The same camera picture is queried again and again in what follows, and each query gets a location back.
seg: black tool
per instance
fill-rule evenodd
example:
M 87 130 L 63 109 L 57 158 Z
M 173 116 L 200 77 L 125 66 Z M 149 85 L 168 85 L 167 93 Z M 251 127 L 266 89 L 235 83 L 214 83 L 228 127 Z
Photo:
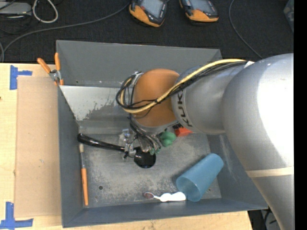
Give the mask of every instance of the black tool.
M 103 148 L 107 150 L 122 151 L 126 153 L 124 147 L 91 138 L 83 133 L 78 134 L 77 140 L 78 142 L 83 143 L 88 146 L 92 146 L 96 148 Z M 136 147 L 134 148 L 134 150 L 136 150 L 136 153 L 134 156 L 134 162 L 138 166 L 144 169 L 148 169 L 154 166 L 155 161 L 156 161 L 156 154 L 151 155 L 149 152 L 143 152 L 140 147 Z

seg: blue plastic cup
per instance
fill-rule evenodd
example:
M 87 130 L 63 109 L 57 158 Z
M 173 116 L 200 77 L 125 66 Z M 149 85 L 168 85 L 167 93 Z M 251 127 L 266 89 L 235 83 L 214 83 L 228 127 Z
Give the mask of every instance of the blue plastic cup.
M 197 202 L 208 190 L 223 166 L 222 158 L 215 153 L 210 153 L 177 178 L 177 189 L 183 192 L 188 200 Z

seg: red object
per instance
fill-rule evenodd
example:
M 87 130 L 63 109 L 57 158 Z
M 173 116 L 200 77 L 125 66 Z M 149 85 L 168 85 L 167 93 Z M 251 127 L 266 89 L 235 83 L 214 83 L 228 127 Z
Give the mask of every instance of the red object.
M 193 133 L 193 132 L 185 127 L 180 127 L 180 128 L 175 129 L 175 134 L 177 137 L 187 136 L 190 133 Z

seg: wooden table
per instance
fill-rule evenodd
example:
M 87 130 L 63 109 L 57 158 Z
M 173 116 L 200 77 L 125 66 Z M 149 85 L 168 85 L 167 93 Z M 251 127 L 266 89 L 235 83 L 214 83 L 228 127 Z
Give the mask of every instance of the wooden table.
M 33 72 L 31 78 L 48 76 L 38 64 L 15 64 L 21 70 Z M 10 90 L 10 65 L 0 63 L 0 219 L 5 219 L 5 202 L 14 203 L 15 149 L 17 122 L 17 90 Z M 61 216 L 32 216 L 33 226 L 29 229 L 62 229 Z M 99 230 L 252 230 L 246 211 L 218 213 L 211 215 L 146 220 L 100 226 L 77 227 L 73 229 Z

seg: orange device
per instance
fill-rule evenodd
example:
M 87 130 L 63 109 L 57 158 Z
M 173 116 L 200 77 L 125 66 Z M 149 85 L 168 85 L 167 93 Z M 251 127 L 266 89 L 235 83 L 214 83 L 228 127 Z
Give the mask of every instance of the orange device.
M 195 25 L 216 22 L 219 15 L 210 0 L 179 0 L 188 19 Z
M 131 0 L 129 12 L 137 22 L 159 27 L 165 20 L 166 0 Z

